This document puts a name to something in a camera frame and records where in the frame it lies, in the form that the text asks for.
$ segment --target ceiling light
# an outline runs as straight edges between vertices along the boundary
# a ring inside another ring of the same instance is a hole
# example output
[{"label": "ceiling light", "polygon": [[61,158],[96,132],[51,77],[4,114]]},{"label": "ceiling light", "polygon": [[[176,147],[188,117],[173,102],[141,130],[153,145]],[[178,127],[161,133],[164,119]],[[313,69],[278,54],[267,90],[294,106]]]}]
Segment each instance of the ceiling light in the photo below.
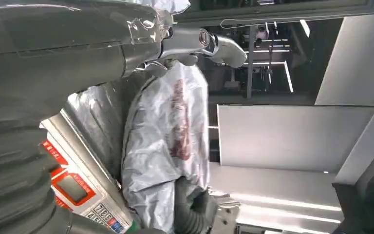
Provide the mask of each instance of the ceiling light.
[{"label": "ceiling light", "polygon": [[301,19],[300,23],[302,24],[302,27],[304,29],[304,32],[306,33],[306,36],[309,37],[310,36],[310,28],[307,25],[306,21],[304,19],[303,20]]},{"label": "ceiling light", "polygon": [[289,68],[287,67],[287,61],[284,62],[284,69],[286,70],[287,82],[289,83],[290,92],[293,93],[293,85],[292,85],[292,80],[290,79],[290,72],[289,72]]},{"label": "ceiling light", "polygon": [[336,219],[321,218],[321,217],[309,216],[309,215],[304,215],[304,214],[302,215],[302,214],[291,213],[291,212],[282,211],[278,209],[264,208],[264,207],[258,207],[258,206],[242,205],[240,207],[240,211],[251,213],[253,215],[262,214],[262,215],[270,215],[270,216],[309,219],[309,220],[322,221],[322,222],[328,222],[328,223],[340,223],[340,221]]},{"label": "ceiling light", "polygon": [[[269,50],[254,50],[254,53],[270,52]],[[272,50],[272,52],[290,52],[290,50]]]},{"label": "ceiling light", "polygon": [[272,83],[272,75],[270,74],[270,71],[269,71],[269,83],[270,84]]},{"label": "ceiling light", "polygon": [[290,201],[290,200],[282,200],[282,199],[276,199],[276,198],[264,197],[264,196],[256,196],[256,195],[231,194],[230,197],[237,199],[237,200],[245,200],[245,201],[250,201],[250,202],[280,204],[280,205],[285,205],[285,206],[297,206],[297,207],[305,207],[305,208],[312,208],[312,209],[318,209],[318,210],[328,210],[328,211],[341,211],[342,210],[340,207],[335,207],[335,206],[325,206],[325,205],[318,205],[318,204]]}]

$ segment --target red label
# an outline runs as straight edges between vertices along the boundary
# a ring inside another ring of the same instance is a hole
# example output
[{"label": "red label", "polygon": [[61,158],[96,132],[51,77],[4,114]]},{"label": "red label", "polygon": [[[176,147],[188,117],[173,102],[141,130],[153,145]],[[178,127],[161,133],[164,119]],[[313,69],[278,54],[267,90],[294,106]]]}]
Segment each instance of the red label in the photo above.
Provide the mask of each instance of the red label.
[{"label": "red label", "polygon": [[58,206],[72,211],[72,209],[65,202],[63,202],[58,196],[55,196],[55,202]]},{"label": "red label", "polygon": [[51,144],[48,140],[44,141],[42,145],[45,147],[46,151],[50,153],[55,160],[61,164],[60,167],[56,168],[55,170],[51,171],[51,178],[58,175],[59,173],[64,171],[64,168],[68,166],[67,160],[62,156],[62,154]]},{"label": "red label", "polygon": [[46,151],[54,156],[55,160],[61,165],[68,165],[67,160],[56,150],[56,148],[48,141],[44,141],[42,145],[45,147]]}]

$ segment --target black rubber hose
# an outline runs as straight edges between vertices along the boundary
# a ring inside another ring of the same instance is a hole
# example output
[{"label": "black rubber hose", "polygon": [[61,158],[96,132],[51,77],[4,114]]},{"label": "black rubber hose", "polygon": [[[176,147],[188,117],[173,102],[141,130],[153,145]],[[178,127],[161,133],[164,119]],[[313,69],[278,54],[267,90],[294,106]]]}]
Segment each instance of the black rubber hose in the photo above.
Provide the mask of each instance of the black rubber hose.
[{"label": "black rubber hose", "polygon": [[175,203],[174,203],[174,231],[177,234],[201,234],[209,228],[208,221],[205,216],[206,206],[205,200],[195,202],[194,207],[187,199],[188,181],[185,177],[181,177],[176,181],[175,185]]}]

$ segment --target fluorescent light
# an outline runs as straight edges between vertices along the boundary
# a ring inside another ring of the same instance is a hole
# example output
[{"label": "fluorescent light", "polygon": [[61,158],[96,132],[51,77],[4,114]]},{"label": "fluorescent light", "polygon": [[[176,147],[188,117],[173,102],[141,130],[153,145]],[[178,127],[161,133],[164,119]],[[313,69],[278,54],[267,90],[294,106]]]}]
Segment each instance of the fluorescent light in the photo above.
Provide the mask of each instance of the fluorescent light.
[{"label": "fluorescent light", "polygon": [[267,227],[267,228],[279,229],[279,230],[284,230],[284,231],[289,231],[289,232],[296,232],[296,233],[329,234],[329,233],[304,229],[304,228],[297,227],[297,226],[287,226],[287,225],[281,225],[279,223],[270,223],[270,222],[259,222],[257,220],[248,219],[248,218],[238,218],[236,222],[242,223],[242,224],[253,225],[253,226]]},{"label": "fluorescent light", "polygon": [[274,39],[274,40],[262,40],[263,42],[265,41],[288,41],[288,39]]},{"label": "fluorescent light", "polygon": [[322,222],[328,222],[328,223],[340,223],[340,221],[336,219],[321,218],[321,217],[315,217],[315,216],[304,215],[304,214],[302,215],[302,214],[291,213],[291,212],[282,211],[278,209],[264,208],[264,207],[258,207],[258,206],[242,205],[240,207],[240,211],[250,213],[252,215],[262,214],[262,215],[270,215],[270,216],[309,219],[309,220],[322,221]]},{"label": "fluorescent light", "polygon": [[267,22],[265,24],[266,24],[266,32],[269,35],[269,25],[267,25]]},{"label": "fluorescent light", "polygon": [[303,20],[301,19],[300,23],[302,24],[302,27],[304,29],[304,32],[306,33],[306,36],[309,37],[310,36],[310,28],[307,25],[306,21],[304,19]]},{"label": "fluorescent light", "polygon": [[[253,50],[254,53],[269,52],[268,50]],[[273,50],[273,52],[290,52],[290,50]]]},{"label": "fluorescent light", "polygon": [[305,202],[298,202],[298,201],[289,201],[289,200],[282,200],[276,199],[271,197],[264,197],[264,196],[256,196],[256,195],[246,195],[246,194],[231,194],[230,197],[237,200],[245,200],[251,202],[261,202],[261,203],[269,203],[269,204],[280,204],[285,206],[297,206],[297,207],[305,207],[305,208],[312,208],[318,210],[327,210],[327,211],[341,211],[340,207],[335,206],[325,206],[325,205],[317,205],[312,203],[305,203]]},{"label": "fluorescent light", "polygon": [[289,89],[293,93],[292,80],[290,79],[289,68],[287,67],[287,61],[284,62],[284,69],[286,70],[287,82],[289,83]]},{"label": "fluorescent light", "polygon": [[270,84],[272,83],[272,75],[270,74],[270,71],[269,71],[269,83]]},{"label": "fluorescent light", "polygon": [[268,64],[285,64],[285,62],[254,62],[253,65],[268,65]]}]

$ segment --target white plastic bag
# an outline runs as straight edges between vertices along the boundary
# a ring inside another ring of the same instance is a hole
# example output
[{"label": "white plastic bag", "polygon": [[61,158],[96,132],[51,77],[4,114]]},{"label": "white plastic bag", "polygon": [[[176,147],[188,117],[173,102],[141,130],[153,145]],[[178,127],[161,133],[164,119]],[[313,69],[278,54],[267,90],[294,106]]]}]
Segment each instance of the white plastic bag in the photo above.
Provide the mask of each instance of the white plastic bag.
[{"label": "white plastic bag", "polygon": [[173,229],[175,180],[190,193],[209,182],[207,82],[180,63],[152,78],[131,105],[124,133],[123,194],[144,228]]}]

